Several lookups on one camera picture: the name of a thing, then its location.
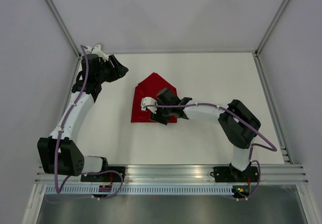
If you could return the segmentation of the red cloth napkin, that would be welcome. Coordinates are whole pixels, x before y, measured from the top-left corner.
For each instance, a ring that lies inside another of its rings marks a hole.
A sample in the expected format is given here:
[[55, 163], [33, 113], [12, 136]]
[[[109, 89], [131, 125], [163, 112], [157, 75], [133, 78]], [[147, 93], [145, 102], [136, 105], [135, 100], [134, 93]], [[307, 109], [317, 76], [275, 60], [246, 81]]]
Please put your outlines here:
[[177, 89], [174, 86], [155, 72], [150, 74], [135, 87], [131, 123], [153, 123], [153, 121], [150, 120], [151, 111], [141, 110], [141, 100], [145, 97], [156, 99], [157, 93], [164, 88], [170, 89], [175, 94], [177, 93]]

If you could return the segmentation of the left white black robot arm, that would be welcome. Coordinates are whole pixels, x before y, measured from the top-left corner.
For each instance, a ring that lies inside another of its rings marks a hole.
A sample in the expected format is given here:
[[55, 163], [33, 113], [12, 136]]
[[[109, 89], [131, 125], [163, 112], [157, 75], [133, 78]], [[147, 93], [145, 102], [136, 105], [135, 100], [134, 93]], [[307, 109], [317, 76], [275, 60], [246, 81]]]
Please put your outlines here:
[[46, 174], [78, 176], [92, 172], [94, 178], [104, 182], [110, 176], [107, 159], [84, 156], [76, 141], [87, 113], [102, 90], [102, 84], [124, 77], [128, 68], [114, 55], [100, 56], [98, 53], [84, 56], [81, 65], [66, 111], [49, 137], [38, 140], [37, 149]]

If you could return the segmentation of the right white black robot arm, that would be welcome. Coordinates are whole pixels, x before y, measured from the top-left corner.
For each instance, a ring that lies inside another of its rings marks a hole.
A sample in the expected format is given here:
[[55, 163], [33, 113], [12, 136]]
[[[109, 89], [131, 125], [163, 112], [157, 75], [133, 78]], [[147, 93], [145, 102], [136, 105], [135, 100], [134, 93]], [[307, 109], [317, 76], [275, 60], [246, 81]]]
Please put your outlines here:
[[143, 111], [150, 111], [150, 120], [163, 125], [167, 125], [171, 117], [218, 123], [233, 145], [229, 164], [231, 178], [241, 181], [248, 175], [251, 144], [261, 123], [241, 101], [234, 99], [226, 105], [202, 103], [189, 97], [180, 99], [164, 88], [156, 99], [143, 98], [140, 106]]

